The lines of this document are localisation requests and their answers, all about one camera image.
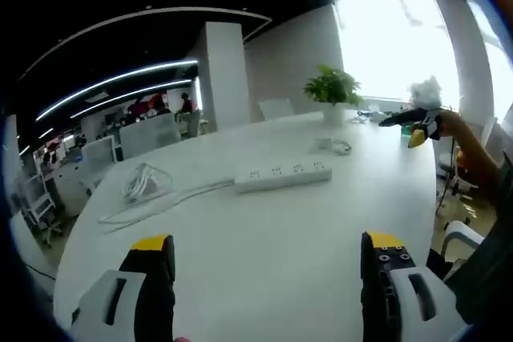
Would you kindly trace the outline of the person's right hand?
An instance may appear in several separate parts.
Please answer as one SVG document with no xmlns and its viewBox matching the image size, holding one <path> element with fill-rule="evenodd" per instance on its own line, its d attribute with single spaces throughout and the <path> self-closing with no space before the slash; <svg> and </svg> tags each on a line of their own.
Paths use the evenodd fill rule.
<svg viewBox="0 0 513 342">
<path fill-rule="evenodd" d="M 441 110 L 439 113 L 439 117 L 440 136 L 453 137 L 457 139 L 462 131 L 462 126 L 464 125 L 464 122 L 461 120 L 460 116 L 453 111 Z"/>
</svg>

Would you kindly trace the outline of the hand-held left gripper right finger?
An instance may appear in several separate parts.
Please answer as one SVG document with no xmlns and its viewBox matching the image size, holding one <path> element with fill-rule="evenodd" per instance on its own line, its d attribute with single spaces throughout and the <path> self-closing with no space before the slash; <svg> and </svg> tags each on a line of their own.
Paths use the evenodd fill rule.
<svg viewBox="0 0 513 342">
<path fill-rule="evenodd" d="M 362 234 L 361 279 L 364 341 L 458 340 L 454 293 L 396 237 Z"/>
</svg>

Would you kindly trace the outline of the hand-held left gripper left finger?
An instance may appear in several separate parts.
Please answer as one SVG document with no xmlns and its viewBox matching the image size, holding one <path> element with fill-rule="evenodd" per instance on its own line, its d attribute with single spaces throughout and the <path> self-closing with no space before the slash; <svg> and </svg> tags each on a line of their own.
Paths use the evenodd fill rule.
<svg viewBox="0 0 513 342">
<path fill-rule="evenodd" d="M 72 313 L 74 341 L 172 341 L 176 303 L 171 235 L 131 246 L 119 269 L 108 270 Z"/>
</svg>

